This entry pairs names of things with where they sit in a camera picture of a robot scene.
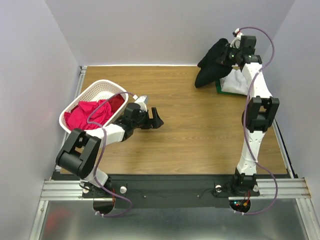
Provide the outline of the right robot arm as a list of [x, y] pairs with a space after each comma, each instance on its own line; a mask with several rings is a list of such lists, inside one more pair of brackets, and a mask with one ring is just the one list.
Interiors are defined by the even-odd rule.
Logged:
[[272, 126], [280, 105], [272, 96], [262, 73], [262, 59], [255, 54], [256, 37], [239, 33], [225, 46], [217, 62], [237, 65], [248, 85], [245, 109], [242, 114], [244, 143], [240, 160], [230, 182], [231, 192], [242, 195], [258, 192], [257, 164], [262, 140]]

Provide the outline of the black t shirt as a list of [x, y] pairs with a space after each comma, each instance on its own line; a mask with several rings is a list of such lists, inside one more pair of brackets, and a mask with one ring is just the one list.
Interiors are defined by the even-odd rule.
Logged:
[[220, 38], [197, 64], [200, 71], [194, 82], [196, 88], [202, 88], [213, 82], [219, 81], [232, 71], [232, 66], [222, 65], [217, 62], [217, 58], [222, 54], [227, 45], [229, 45], [228, 40]]

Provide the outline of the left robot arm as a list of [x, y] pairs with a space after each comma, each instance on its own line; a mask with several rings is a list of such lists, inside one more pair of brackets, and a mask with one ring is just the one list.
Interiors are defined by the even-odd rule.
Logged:
[[130, 138], [135, 129], [158, 129], [164, 121], [157, 109], [143, 110], [138, 103], [129, 103], [122, 115], [113, 123], [93, 131], [75, 128], [72, 130], [57, 154], [55, 163], [73, 175], [94, 186], [100, 197], [111, 193], [109, 176], [98, 168], [98, 154], [104, 153], [107, 145], [120, 143]]

